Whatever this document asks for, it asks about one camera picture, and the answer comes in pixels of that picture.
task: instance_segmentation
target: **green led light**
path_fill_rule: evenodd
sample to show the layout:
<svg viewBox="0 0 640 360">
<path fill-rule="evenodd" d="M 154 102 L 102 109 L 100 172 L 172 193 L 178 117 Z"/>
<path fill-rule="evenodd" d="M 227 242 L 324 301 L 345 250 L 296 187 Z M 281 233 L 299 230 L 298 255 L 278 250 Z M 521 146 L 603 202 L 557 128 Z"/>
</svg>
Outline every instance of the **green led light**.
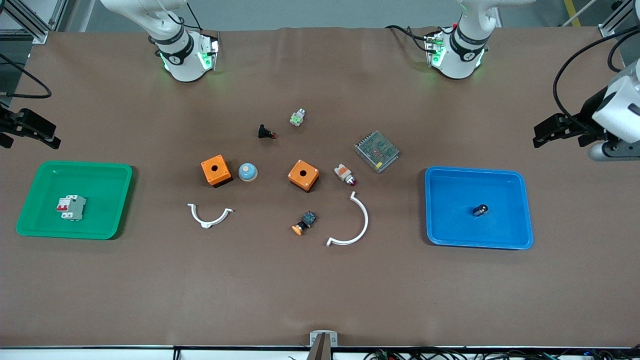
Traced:
<svg viewBox="0 0 640 360">
<path fill-rule="evenodd" d="M 160 59 L 162 59 L 162 62 L 164 63 L 164 69 L 169 71 L 169 65 L 167 65 L 166 60 L 164 59 L 164 56 L 162 55 L 162 53 L 160 53 Z"/>
<path fill-rule="evenodd" d="M 478 55 L 478 62 L 476 63 L 476 67 L 480 66 L 480 61 L 482 60 L 482 55 L 484 55 L 484 50 L 482 50 L 480 52 L 480 55 Z"/>
<path fill-rule="evenodd" d="M 433 60 L 431 61 L 431 64 L 433 66 L 440 66 L 440 64 L 442 64 L 442 58 L 444 58 L 446 53 L 446 48 L 444 46 L 441 46 L 438 51 L 433 55 Z"/>
<path fill-rule="evenodd" d="M 202 67 L 205 70 L 211 69 L 211 66 L 212 66 L 211 65 L 211 57 L 209 55 L 207 55 L 206 53 L 205 54 L 198 53 L 198 55 L 199 55 L 199 58 L 200 58 L 200 62 L 202 63 Z"/>
</svg>

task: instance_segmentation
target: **black cable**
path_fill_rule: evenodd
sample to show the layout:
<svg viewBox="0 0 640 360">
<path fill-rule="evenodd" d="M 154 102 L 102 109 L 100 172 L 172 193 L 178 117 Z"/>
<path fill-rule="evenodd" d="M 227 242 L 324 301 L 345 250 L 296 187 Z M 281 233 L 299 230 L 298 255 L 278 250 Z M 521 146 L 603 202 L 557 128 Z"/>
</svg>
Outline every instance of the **black cable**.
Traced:
<svg viewBox="0 0 640 360">
<path fill-rule="evenodd" d="M 626 34 L 624 37 L 622 37 L 618 42 L 616 42 L 616 45 L 613 45 L 613 47 L 611 48 L 611 51 L 609 51 L 609 56 L 607 57 L 607 66 L 609 66 L 609 68 L 612 71 L 615 72 L 621 72 L 622 69 L 618 69 L 617 67 L 615 67 L 613 65 L 613 55 L 616 52 L 616 50 L 620 47 L 620 45 L 622 45 L 622 43 L 624 43 L 625 41 L 627 41 L 628 38 L 634 36 L 635 34 L 640 33 L 640 30 L 635 30 L 632 33 Z"/>
<path fill-rule="evenodd" d="M 19 62 L 17 62 L 17 61 L 16 61 L 16 64 L 18 64 L 18 65 L 22 65 L 22 66 L 27 66 L 27 64 L 25 64 L 25 63 L 19 63 Z M 0 65 L 11 65 L 11 63 L 0 63 Z"/>
<path fill-rule="evenodd" d="M 615 357 L 610 352 L 608 352 L 606 350 L 601 350 L 598 355 L 600 357 L 602 357 L 604 360 L 615 360 Z"/>
<path fill-rule="evenodd" d="M 573 350 L 572 348 L 568 348 L 565 351 L 562 352 L 562 354 L 556 356 L 557 358 L 560 358 L 561 356 L 565 355 L 566 353 L 568 353 L 569 351 Z"/>
<path fill-rule="evenodd" d="M 187 3 L 187 7 L 189 8 L 189 12 L 191 12 L 191 16 L 193 16 L 193 20 L 196 20 L 196 24 L 198 24 L 198 29 L 202 31 L 202 27 L 200 26 L 200 21 L 198 21 L 196 14 L 193 13 L 193 10 L 191 9 L 191 4 Z"/>
<path fill-rule="evenodd" d="M 406 358 L 404 356 L 402 356 L 402 354 L 400 354 L 399 352 L 389 352 L 389 354 L 396 360 L 406 360 Z"/>
<path fill-rule="evenodd" d="M 181 16 L 178 16 L 178 19 L 180 19 L 180 21 L 178 21 L 178 20 L 174 19 L 174 18 L 171 16 L 171 14 L 167 13 L 166 15 L 167 15 L 167 16 L 169 16 L 169 19 L 171 19 L 171 21 L 175 22 L 175 23 L 176 23 L 176 24 L 178 24 L 178 25 L 182 25 L 182 26 L 184 26 L 185 28 L 189 28 L 189 29 L 198 29 L 198 30 L 200 29 L 198 26 L 191 26 L 191 25 L 187 25 L 187 24 L 185 24 L 185 23 L 184 23 L 184 18 L 183 18 L 183 17 L 181 17 Z"/>
<path fill-rule="evenodd" d="M 418 37 L 418 36 L 414 35 L 413 33 L 410 33 L 409 31 L 407 31 L 407 30 L 405 30 L 405 29 L 403 29 L 403 28 L 399 27 L 398 25 L 389 25 L 389 26 L 385 27 L 385 29 L 396 29 L 396 30 L 400 30 L 400 31 L 402 31 L 402 33 L 404 33 L 404 34 L 405 34 L 406 36 L 408 36 L 408 37 L 413 37 L 413 38 L 415 38 L 416 40 L 424 40 L 424 37 Z"/>
<path fill-rule="evenodd" d="M 432 354 L 430 357 L 426 357 L 424 354 Z M 409 351 L 411 355 L 411 359 L 416 360 L 434 360 L 438 356 L 442 357 L 444 360 L 468 360 L 468 358 L 462 353 L 449 349 L 449 348 L 433 348 L 433 347 L 421 347 L 414 348 Z"/>
<path fill-rule="evenodd" d="M 483 360 L 503 360 L 503 359 L 511 359 L 512 357 L 519 357 L 519 358 L 523 358 L 523 359 L 527 359 L 527 360 L 543 360 L 543 358 L 539 355 L 539 354 L 526 354 L 520 350 L 510 350 L 509 352 L 506 352 L 500 356 L 495 356 L 495 357 L 491 357 L 491 358 L 487 358 L 490 355 L 498 355 L 496 353 L 493 354 L 486 354 L 483 357 Z"/>
<path fill-rule="evenodd" d="M 404 33 L 406 36 L 410 37 L 413 40 L 413 43 L 418 47 L 418 49 L 424 51 L 425 53 L 429 53 L 429 54 L 435 54 L 435 50 L 431 50 L 431 49 L 426 49 L 425 47 L 422 47 L 420 45 L 420 43 L 418 43 L 418 40 L 424 41 L 426 37 L 430 37 L 431 35 L 437 34 L 439 32 L 442 31 L 442 28 L 439 26 L 437 30 L 432 31 L 430 33 L 425 34 L 424 36 L 417 36 L 415 34 L 413 34 L 413 31 L 411 30 L 410 26 L 407 26 L 406 30 L 399 27 L 398 25 L 389 25 L 387 27 L 385 27 L 385 29 L 397 29 L 402 31 L 402 33 Z"/>
<path fill-rule="evenodd" d="M 420 46 L 420 44 L 418 43 L 418 40 L 416 40 L 416 36 L 411 31 L 411 27 L 407 26 L 406 30 L 409 31 L 409 36 L 411 37 L 411 39 L 413 39 L 413 43 L 418 47 L 418 49 L 424 51 L 425 53 L 429 53 L 429 54 L 435 54 L 436 53 L 435 50 L 426 49 L 426 48 Z"/>
<path fill-rule="evenodd" d="M 573 54 L 573 55 L 569 58 L 569 60 L 567 60 L 567 61 L 564 63 L 564 65 L 562 65 L 562 67 L 560 68 L 560 71 L 558 71 L 558 74 L 556 75 L 556 78 L 554 79 L 554 86 L 553 86 L 553 91 L 554 91 L 554 100 L 556 101 L 556 104 L 557 104 L 558 108 L 559 108 L 559 109 L 560 109 L 560 111 L 562 111 L 562 112 L 563 112 L 563 114 L 564 114 L 566 117 L 568 117 L 568 118 L 569 118 L 573 123 L 575 123 L 576 125 L 580 126 L 583 130 L 587 131 L 588 133 L 592 133 L 592 134 L 593 134 L 593 133 L 596 133 L 596 131 L 595 131 L 595 130 L 593 130 L 593 129 L 591 129 L 591 127 L 589 127 L 589 126 L 587 126 L 587 125 L 585 125 L 585 124 L 583 124 L 583 123 L 581 123 L 581 122 L 576 121 L 576 120 L 575 120 L 575 117 L 573 117 L 573 115 L 569 114 L 569 111 L 567 111 L 567 109 L 562 105 L 562 102 L 560 101 L 560 98 L 558 97 L 558 89 L 557 89 L 558 81 L 560 80 L 560 77 L 561 77 L 561 76 L 562 76 L 562 74 L 564 73 L 564 70 L 567 68 L 567 66 L 569 66 L 569 64 L 571 64 L 571 61 L 573 61 L 574 59 L 576 59 L 580 54 L 584 53 L 585 51 L 587 51 L 587 50 L 591 49 L 592 47 L 594 47 L 594 46 L 596 46 L 596 45 L 598 45 L 598 44 L 601 44 L 601 43 L 603 43 L 603 42 L 605 42 L 605 41 L 607 41 L 607 40 L 611 40 L 611 39 L 613 39 L 613 38 L 616 38 L 616 37 L 618 37 L 618 36 L 620 36 L 620 35 L 628 34 L 628 33 L 632 32 L 632 31 L 634 31 L 634 30 L 636 30 L 636 29 L 637 29 L 637 26 L 634 26 L 634 27 L 632 27 L 632 28 L 625 29 L 625 30 L 621 31 L 621 32 L 620 32 L 620 33 L 618 33 L 618 34 L 611 35 L 611 36 L 608 36 L 608 37 L 603 37 L 603 38 L 601 38 L 600 40 L 596 40 L 596 41 L 594 41 L 594 42 L 590 43 L 589 45 L 587 45 L 587 46 L 583 47 L 582 49 L 578 50 L 575 54 Z"/>
<path fill-rule="evenodd" d="M 28 72 L 27 70 L 24 70 L 23 67 L 21 67 L 20 65 L 16 64 L 15 62 L 13 62 L 13 60 L 7 58 L 3 53 L 0 53 L 0 58 L 2 58 L 7 63 L 11 64 L 16 69 L 20 70 L 21 73 L 29 76 L 31 79 L 33 79 L 33 81 L 35 81 L 40 86 L 42 86 L 42 88 L 44 88 L 44 90 L 47 92 L 46 95 L 16 94 L 15 92 L 6 92 L 6 93 L 4 93 L 5 96 L 7 96 L 7 97 L 21 97 L 23 99 L 46 99 L 48 97 L 51 97 L 51 90 L 42 81 L 40 81 L 35 76 L 31 75 L 31 73 Z"/>
<path fill-rule="evenodd" d="M 362 360 L 374 360 L 374 359 L 377 359 L 377 358 L 378 358 L 378 356 L 377 356 L 377 352 L 370 352 L 370 353 L 368 353 L 367 355 L 364 355 L 364 357 L 362 358 Z"/>
</svg>

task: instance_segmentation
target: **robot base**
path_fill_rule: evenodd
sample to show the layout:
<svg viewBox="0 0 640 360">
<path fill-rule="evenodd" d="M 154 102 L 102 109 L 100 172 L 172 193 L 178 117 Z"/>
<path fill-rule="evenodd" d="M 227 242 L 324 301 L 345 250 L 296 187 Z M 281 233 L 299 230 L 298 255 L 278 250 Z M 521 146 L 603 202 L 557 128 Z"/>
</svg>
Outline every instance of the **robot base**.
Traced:
<svg viewBox="0 0 640 360">
<path fill-rule="evenodd" d="M 164 68 L 171 73 L 174 79 L 188 83 L 200 79 L 207 71 L 215 70 L 218 59 L 218 40 L 195 31 L 187 31 L 193 39 L 195 46 L 187 55 L 184 62 L 174 65 L 171 59 L 164 61 Z"/>
<path fill-rule="evenodd" d="M 435 54 L 427 53 L 427 63 L 430 67 L 438 69 L 444 76 L 451 79 L 467 78 L 480 66 L 480 60 L 484 50 L 471 61 L 463 61 L 449 46 L 449 37 L 453 36 L 451 28 L 445 29 L 451 33 L 441 32 L 433 35 L 429 40 L 425 39 L 426 49 L 436 51 Z"/>
</svg>

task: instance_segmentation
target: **small black object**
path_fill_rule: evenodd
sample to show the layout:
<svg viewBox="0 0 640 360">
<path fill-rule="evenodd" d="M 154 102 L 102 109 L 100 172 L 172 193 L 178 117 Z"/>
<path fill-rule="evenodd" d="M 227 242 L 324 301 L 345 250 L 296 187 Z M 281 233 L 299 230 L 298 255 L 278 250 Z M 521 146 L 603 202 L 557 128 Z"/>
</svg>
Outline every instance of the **small black object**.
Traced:
<svg viewBox="0 0 640 360">
<path fill-rule="evenodd" d="M 269 130 L 267 130 L 264 127 L 264 124 L 260 124 L 260 128 L 258 128 L 258 137 L 259 138 L 272 138 L 275 139 L 278 137 L 278 135 L 276 135 L 276 133 L 271 132 Z"/>
<path fill-rule="evenodd" d="M 484 215 L 487 212 L 489 212 L 489 207 L 487 205 L 480 205 L 476 208 L 474 208 L 473 213 L 475 217 L 479 217 L 480 215 Z"/>
</svg>

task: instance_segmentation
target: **floor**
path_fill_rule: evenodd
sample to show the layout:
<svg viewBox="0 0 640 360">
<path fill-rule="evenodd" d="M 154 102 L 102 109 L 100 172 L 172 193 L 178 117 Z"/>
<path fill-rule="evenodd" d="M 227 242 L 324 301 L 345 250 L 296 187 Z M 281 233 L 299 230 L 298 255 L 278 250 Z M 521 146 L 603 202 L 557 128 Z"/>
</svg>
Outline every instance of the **floor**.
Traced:
<svg viewBox="0 0 640 360">
<path fill-rule="evenodd" d="M 46 19 L 53 1 L 23 0 Z M 588 0 L 537 0 L 533 4 L 503 7 L 504 27 L 558 26 L 569 18 L 567 4 L 579 10 Z M 599 0 L 579 18 L 581 26 L 595 26 L 610 13 L 614 0 Z M 190 0 L 203 28 L 220 31 L 269 30 L 302 27 L 382 28 L 390 24 L 412 27 L 446 26 L 458 20 L 460 8 L 453 0 Z M 121 32 L 142 31 L 125 17 L 111 13 L 100 0 L 76 0 L 70 9 L 67 31 Z M 186 8 L 176 11 L 188 24 L 194 24 Z M 628 26 L 634 20 L 627 19 Z M 7 14 L 0 15 L 0 28 L 11 27 Z M 0 51 L 24 62 L 30 42 L 0 41 Z M 640 57 L 640 37 L 621 47 L 625 63 Z M 0 65 L 0 90 L 13 90 L 20 77 L 10 65 Z"/>
</svg>

